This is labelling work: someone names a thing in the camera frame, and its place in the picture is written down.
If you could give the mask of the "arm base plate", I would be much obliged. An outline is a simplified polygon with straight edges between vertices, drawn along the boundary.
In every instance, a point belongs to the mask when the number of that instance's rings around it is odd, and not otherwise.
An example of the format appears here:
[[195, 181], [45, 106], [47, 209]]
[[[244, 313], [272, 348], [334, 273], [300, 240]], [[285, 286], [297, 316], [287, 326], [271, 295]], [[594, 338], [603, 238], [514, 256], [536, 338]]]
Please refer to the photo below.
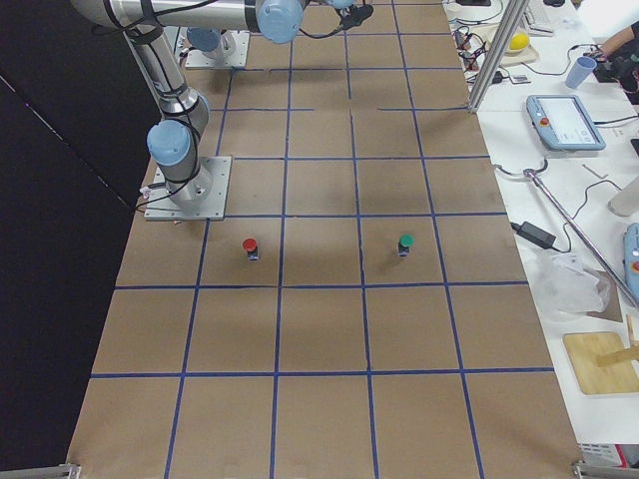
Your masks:
[[242, 69], [250, 38], [248, 31], [189, 28], [185, 66], [191, 70]]
[[164, 175], [156, 167], [154, 182], [161, 186], [150, 191], [148, 205], [143, 206], [147, 221], [200, 221], [225, 218], [231, 157], [199, 157], [198, 174], [180, 190], [179, 185], [166, 188]]

